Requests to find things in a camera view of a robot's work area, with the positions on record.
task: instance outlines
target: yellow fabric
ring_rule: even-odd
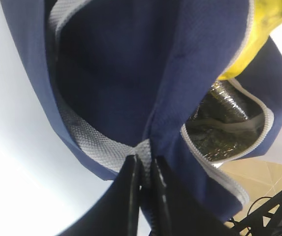
[[[243,72],[268,40],[271,31],[281,23],[282,0],[254,0],[254,22],[247,44],[235,63],[218,79],[231,79]]]

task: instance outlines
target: foil lining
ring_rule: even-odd
[[[209,161],[221,161],[249,148],[260,136],[264,119],[255,128],[226,130],[225,124],[250,121],[262,109],[228,81],[216,81],[186,123],[193,144]]]

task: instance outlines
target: bag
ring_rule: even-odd
[[[248,195],[213,163],[263,155],[282,126],[282,56],[271,39],[215,82],[247,40],[253,0],[2,0],[46,116],[87,169],[114,179],[137,154],[150,185],[163,156],[218,219]]]

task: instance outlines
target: navy fabric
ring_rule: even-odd
[[[102,179],[116,174],[88,158],[64,126],[50,85],[45,51],[44,1],[1,0],[3,11],[31,85],[54,131],[83,166]]]
[[[62,31],[60,91],[107,137],[164,149],[237,51],[247,14],[247,0],[93,0]]]
[[[241,211],[242,205],[236,197],[205,174],[180,133],[166,148],[165,158],[198,202],[219,220],[226,221]]]
[[[243,158],[264,155],[282,127],[282,55],[271,38],[236,79],[274,113],[273,126],[264,141]]]

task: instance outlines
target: black cable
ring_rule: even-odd
[[[252,205],[249,207],[249,210],[247,212],[247,216],[249,216],[249,213],[251,211],[251,208],[254,206],[254,204],[256,204],[257,202],[259,202],[261,199],[271,199],[272,197],[261,197],[261,198],[258,198],[257,200],[255,200]],[[246,236],[248,236],[250,233],[251,233],[251,230],[249,229],[249,227],[247,226],[247,229],[248,229],[248,233],[246,234]]]
[[[257,202],[259,202],[261,199],[266,199],[266,198],[271,199],[272,197],[261,197],[261,198],[258,198],[257,200],[255,200],[255,201],[253,202],[253,204],[249,207],[249,210],[248,210],[248,212],[247,212],[247,216],[249,216],[249,213],[250,213],[250,211],[251,211],[251,208],[254,206],[254,204],[256,204]]]

